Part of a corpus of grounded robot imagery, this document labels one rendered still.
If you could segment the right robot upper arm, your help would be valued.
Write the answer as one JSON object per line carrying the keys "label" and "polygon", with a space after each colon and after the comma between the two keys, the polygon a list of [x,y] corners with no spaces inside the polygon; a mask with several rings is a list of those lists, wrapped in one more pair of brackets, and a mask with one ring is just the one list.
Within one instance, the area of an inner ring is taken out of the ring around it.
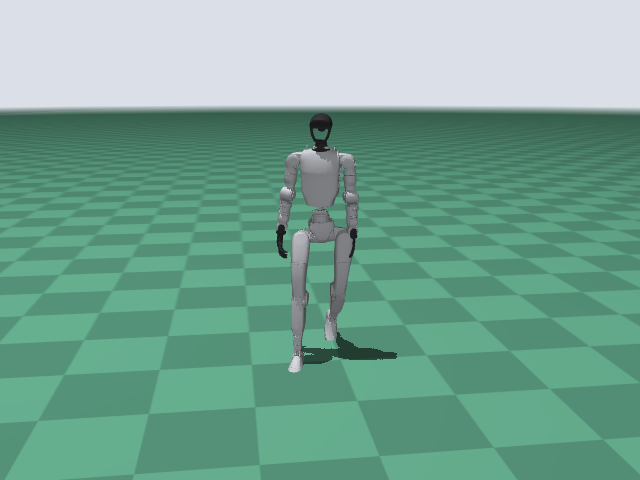
{"label": "right robot upper arm", "polygon": [[280,198],[288,201],[292,201],[296,197],[295,184],[297,180],[298,169],[300,165],[300,156],[302,152],[291,153],[286,159],[285,168],[285,186],[280,192]]}

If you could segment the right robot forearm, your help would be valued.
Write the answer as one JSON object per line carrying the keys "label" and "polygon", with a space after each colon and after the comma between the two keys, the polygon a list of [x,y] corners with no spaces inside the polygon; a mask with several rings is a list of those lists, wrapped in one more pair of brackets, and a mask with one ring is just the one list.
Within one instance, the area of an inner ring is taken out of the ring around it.
{"label": "right robot forearm", "polygon": [[[282,189],[281,189],[282,190]],[[281,191],[280,191],[281,192]],[[285,231],[287,230],[287,222],[289,221],[289,216],[290,216],[290,209],[292,207],[292,203],[288,200],[284,200],[280,198],[280,202],[279,202],[279,213],[278,213],[278,223],[277,223],[277,230],[278,230],[278,226],[279,225],[284,225],[285,226]]]}

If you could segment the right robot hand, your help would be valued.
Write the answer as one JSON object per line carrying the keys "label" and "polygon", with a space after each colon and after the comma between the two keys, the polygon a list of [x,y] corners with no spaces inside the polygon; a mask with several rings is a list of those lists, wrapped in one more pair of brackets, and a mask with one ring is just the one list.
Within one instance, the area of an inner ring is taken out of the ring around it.
{"label": "right robot hand", "polygon": [[277,233],[277,246],[278,246],[279,255],[280,255],[282,258],[287,258],[287,254],[285,254],[285,253],[288,253],[288,252],[287,252],[287,251],[285,251],[285,250],[283,249],[283,246],[282,246],[282,243],[283,243],[283,235],[285,235],[285,234],[286,234],[285,226],[284,226],[284,225],[282,225],[282,224],[281,224],[281,225],[279,225],[279,226],[278,226],[278,230],[276,230],[276,233]]}

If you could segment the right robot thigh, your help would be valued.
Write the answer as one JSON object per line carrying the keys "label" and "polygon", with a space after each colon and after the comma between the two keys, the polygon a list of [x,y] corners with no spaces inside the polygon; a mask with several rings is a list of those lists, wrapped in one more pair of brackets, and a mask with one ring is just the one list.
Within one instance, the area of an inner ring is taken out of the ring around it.
{"label": "right robot thigh", "polygon": [[306,290],[306,275],[310,250],[310,229],[296,232],[291,242],[291,279],[292,299],[300,297],[302,305],[306,307],[309,292]]}

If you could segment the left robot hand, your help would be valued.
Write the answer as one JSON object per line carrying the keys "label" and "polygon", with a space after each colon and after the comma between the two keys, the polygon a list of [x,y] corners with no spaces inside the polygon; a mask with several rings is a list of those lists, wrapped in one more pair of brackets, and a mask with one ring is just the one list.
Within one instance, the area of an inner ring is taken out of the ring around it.
{"label": "left robot hand", "polygon": [[352,245],[353,245],[353,246],[352,246],[352,250],[351,250],[351,253],[350,253],[350,255],[349,255],[349,258],[350,258],[351,256],[353,256],[353,254],[354,254],[354,250],[355,250],[355,238],[357,238],[357,230],[356,230],[355,228],[351,229],[351,231],[350,231],[350,237],[351,237],[351,239],[353,239],[353,242],[352,242]]}

